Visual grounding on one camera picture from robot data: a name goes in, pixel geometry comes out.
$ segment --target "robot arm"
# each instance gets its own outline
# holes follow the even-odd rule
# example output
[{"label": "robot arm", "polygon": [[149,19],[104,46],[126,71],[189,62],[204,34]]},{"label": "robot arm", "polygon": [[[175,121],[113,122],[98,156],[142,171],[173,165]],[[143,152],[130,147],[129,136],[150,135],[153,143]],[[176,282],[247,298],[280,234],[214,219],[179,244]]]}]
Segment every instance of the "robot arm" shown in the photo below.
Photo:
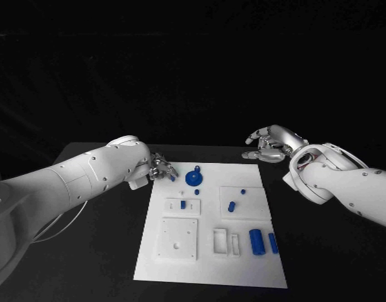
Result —
[{"label": "robot arm", "polygon": [[289,156],[289,173],[283,180],[292,189],[317,204],[335,196],[354,214],[386,226],[386,171],[369,169],[351,154],[330,143],[309,145],[278,125],[256,131],[246,143],[256,138],[259,151],[246,152],[243,158],[279,162]]},{"label": "robot arm", "polygon": [[132,189],[178,176],[163,156],[133,136],[113,140],[67,161],[0,181],[0,284],[43,225],[123,181]]}]

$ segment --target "white platform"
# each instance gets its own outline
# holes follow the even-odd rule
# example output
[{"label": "white platform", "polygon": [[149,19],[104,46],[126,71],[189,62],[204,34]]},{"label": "white platform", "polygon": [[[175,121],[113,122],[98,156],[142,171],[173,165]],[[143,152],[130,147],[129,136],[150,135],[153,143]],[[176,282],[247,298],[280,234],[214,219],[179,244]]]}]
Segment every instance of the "white platform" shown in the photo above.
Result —
[{"label": "white platform", "polygon": [[[136,262],[134,280],[256,286],[288,288],[279,254],[272,253],[267,234],[273,232],[272,221],[223,220],[220,206],[220,187],[263,187],[257,165],[210,164],[172,162],[179,179],[155,181],[147,208],[147,218]],[[185,174],[199,166],[202,183],[191,187],[185,183]],[[158,257],[158,236],[162,230],[162,218],[181,218],[179,214],[165,214],[165,201],[175,199],[199,199],[201,216],[197,219],[197,260],[181,261]],[[227,243],[231,234],[239,235],[240,257],[214,256],[214,229],[224,228]],[[266,254],[254,256],[250,247],[249,230],[260,229],[263,233]]]}]

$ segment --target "black curtain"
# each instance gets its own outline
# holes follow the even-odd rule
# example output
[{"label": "black curtain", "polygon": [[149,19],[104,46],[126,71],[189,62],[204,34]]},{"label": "black curtain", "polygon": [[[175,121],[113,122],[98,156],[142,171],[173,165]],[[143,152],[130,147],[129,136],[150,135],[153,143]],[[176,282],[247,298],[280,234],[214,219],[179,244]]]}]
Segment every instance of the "black curtain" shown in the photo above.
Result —
[{"label": "black curtain", "polygon": [[386,169],[386,1],[0,1],[0,172],[279,124]]}]

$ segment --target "table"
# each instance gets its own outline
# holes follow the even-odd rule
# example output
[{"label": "table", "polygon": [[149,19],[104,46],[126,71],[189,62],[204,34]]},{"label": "table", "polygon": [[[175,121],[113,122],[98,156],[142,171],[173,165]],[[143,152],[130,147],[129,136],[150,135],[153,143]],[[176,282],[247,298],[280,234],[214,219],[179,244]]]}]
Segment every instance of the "table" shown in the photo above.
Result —
[{"label": "table", "polygon": [[[55,163],[104,143],[71,143]],[[301,301],[386,299],[386,228],[350,213],[332,198],[321,206],[285,184],[279,164],[241,158],[252,147],[147,145],[173,162],[257,163],[289,289],[133,280],[152,182],[121,183],[90,200],[69,228],[29,247],[0,301]],[[62,215],[46,236],[69,222]]]}]

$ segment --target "small blue piece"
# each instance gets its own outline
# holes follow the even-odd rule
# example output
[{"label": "small blue piece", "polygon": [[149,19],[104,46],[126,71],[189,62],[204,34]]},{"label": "small blue piece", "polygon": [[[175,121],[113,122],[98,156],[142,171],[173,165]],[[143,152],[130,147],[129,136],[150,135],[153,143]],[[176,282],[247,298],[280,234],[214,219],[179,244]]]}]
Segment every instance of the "small blue piece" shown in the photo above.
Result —
[{"label": "small blue piece", "polygon": [[250,234],[253,255],[260,256],[265,254],[263,234],[260,233],[260,230],[257,230],[257,229],[250,230],[249,234]]},{"label": "small blue piece", "polygon": [[231,201],[230,203],[228,203],[228,211],[230,212],[233,212],[233,210],[236,209],[236,203],[234,203],[234,201]]},{"label": "small blue piece", "polygon": [[270,243],[272,243],[272,253],[278,254],[279,250],[278,250],[278,244],[276,244],[276,238],[275,238],[275,234],[269,233],[267,234],[267,238],[270,239]]},{"label": "small blue piece", "polygon": [[199,174],[199,166],[197,165],[194,171],[189,171],[185,175],[185,182],[191,187],[195,187],[201,184],[202,176]]}]

